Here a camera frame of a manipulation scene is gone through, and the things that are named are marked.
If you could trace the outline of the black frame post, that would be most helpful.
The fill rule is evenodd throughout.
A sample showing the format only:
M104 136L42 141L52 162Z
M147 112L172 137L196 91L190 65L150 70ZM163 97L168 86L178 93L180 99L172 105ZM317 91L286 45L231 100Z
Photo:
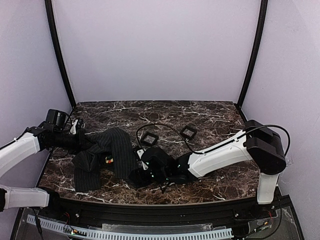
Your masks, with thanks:
M59 42L58 30L56 26L54 9L53 9L53 2L51 0L44 0L44 4L45 4L45 11L47 16L47 22L49 26L51 41L52 41L57 65L59 68L59 72L62 78L62 82L64 85L65 92L67 94L69 103L71 107L74 108L77 105L77 103L72 91L71 83L68 77L66 65L64 62L64 58L63 58L63 54L62 54L62 50Z
M249 86L251 82L251 78L255 69L255 64L256 60L258 57L259 49L260 49L260 44L263 36L263 31L264 31L264 25L265 25L265 20L266 20L266 15L267 15L267 9L268 9L268 0L261 0L260 1L260 7L259 7L259 14L258 14L258 19L257 19L257 26L255 30L255 36L254 36L254 41L252 45L252 50L247 66L247 70L244 76L243 84L241 87L241 91L237 100L237 106L239 109L242 108Z

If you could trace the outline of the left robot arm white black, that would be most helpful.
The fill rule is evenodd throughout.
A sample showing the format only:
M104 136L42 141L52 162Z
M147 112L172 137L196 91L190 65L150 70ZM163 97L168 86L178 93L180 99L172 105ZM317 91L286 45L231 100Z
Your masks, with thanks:
M64 148L77 152L85 146L81 129L83 120L76 119L65 131L70 115L49 109L45 121L39 126L27 127L23 133L0 148L0 175L5 175L17 164L43 150ZM47 188L0 186L0 211L11 208L53 207L59 194Z

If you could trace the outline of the black pinstriped shirt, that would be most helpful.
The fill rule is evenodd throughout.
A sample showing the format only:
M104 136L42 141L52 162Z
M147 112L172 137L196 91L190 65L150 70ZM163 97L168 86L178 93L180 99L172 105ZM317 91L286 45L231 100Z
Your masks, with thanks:
M77 153L74 165L74 188L77 192L88 192L101 188L101 169L111 166L117 179L127 180L132 171L138 169L130 135L118 128L110 128L88 136L92 144Z

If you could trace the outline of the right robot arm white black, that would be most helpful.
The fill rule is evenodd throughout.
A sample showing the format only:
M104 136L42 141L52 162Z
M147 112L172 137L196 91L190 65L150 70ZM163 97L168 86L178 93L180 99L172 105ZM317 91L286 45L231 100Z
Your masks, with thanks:
M191 149L176 159L160 147L139 147L134 153L142 166L133 170L129 179L138 188L153 182L186 184L221 168L254 161L259 168L256 201L259 205L269 205L274 200L279 175L287 167L290 149L283 147L275 128L285 130L279 125L249 120L232 137L203 150Z

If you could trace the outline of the left black frame post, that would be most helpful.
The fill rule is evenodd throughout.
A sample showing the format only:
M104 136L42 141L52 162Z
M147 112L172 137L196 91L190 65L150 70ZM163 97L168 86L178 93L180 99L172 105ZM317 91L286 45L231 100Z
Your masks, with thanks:
M71 83L68 77L66 65L64 62L64 58L63 58L63 54L62 54L62 50L59 42L58 30L56 26L54 9L53 9L53 2L51 0L44 0L44 4L45 4L45 11L47 16L47 22L49 26L51 41L52 41L57 65L59 68L59 72L62 78L62 82L64 85L65 92L67 94L69 103L71 107L74 108L77 105L77 103L72 91Z

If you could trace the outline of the flower brooch green orange yellow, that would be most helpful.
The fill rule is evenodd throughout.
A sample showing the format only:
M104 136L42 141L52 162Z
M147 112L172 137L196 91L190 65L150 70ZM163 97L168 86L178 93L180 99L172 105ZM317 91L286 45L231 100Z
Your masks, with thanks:
M106 164L112 164L112 163L114 162L113 157L112 157L111 155L107 155L107 156L105 157L104 162L105 162Z

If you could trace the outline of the small black display box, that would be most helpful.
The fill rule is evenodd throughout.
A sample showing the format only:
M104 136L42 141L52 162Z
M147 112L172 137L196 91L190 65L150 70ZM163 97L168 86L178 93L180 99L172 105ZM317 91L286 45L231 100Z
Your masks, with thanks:
M192 140L197 134L197 130L191 126L186 125L180 131L180 135L186 140Z

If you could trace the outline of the right black frame post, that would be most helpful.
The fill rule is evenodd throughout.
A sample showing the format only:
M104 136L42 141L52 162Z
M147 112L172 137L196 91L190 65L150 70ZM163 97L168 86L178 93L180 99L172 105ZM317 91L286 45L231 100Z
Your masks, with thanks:
M267 9L268 9L268 0L261 0L260 1L260 7L259 7L259 14L258 14L258 19L257 19L257 26L255 30L255 36L254 36L254 41L252 45L252 50L247 66L247 70L244 76L243 84L241 87L241 91L237 100L237 106L239 109L242 108L249 86L251 82L251 78L255 69L255 64L256 60L258 57L259 49L260 49L260 44L263 36L263 31L264 31L264 25L265 25L265 20L266 20L266 15L267 15Z

